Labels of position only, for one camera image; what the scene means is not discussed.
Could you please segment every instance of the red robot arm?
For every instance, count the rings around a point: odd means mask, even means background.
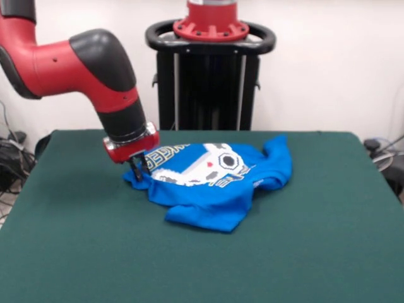
[[[106,30],[91,30],[68,41],[37,45],[33,0],[0,1],[0,63],[25,98],[81,92],[93,104],[108,138],[105,148],[117,163],[130,161],[158,144],[145,119],[128,55]]]

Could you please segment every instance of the black handle ring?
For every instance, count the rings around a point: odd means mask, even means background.
[[[269,28],[249,22],[246,22],[250,27],[249,33],[261,38],[262,41],[201,42],[180,37],[173,39],[173,36],[161,37],[165,33],[173,32],[172,27],[176,21],[168,20],[150,26],[146,31],[146,43],[156,51],[180,54],[262,55],[275,48],[275,34]]]

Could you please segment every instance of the white wall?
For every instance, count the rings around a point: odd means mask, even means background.
[[[99,27],[114,32],[131,58],[146,114],[158,122],[155,52],[144,32],[184,16],[185,7],[186,0],[37,0],[37,40]],[[395,98],[404,83],[404,1],[240,0],[239,11],[278,36],[276,50],[261,60],[253,129],[344,130],[361,138],[404,131],[404,92]],[[0,98],[13,129],[29,134],[30,148],[54,129],[101,127],[84,96],[24,100],[3,72]]]

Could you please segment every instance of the green tablecloth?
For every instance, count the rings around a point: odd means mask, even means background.
[[[275,133],[162,132],[162,144]],[[58,131],[0,230],[2,303],[404,302],[404,214],[358,139],[288,133],[294,175],[233,234],[163,220],[101,131]]]

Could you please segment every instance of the blue t-shirt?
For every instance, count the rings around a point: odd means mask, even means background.
[[[231,232],[251,209],[255,188],[282,188],[292,174],[285,136],[264,144],[264,154],[249,145],[186,144],[161,146],[146,154],[151,175],[135,189],[147,189],[151,202],[169,206],[165,219]]]

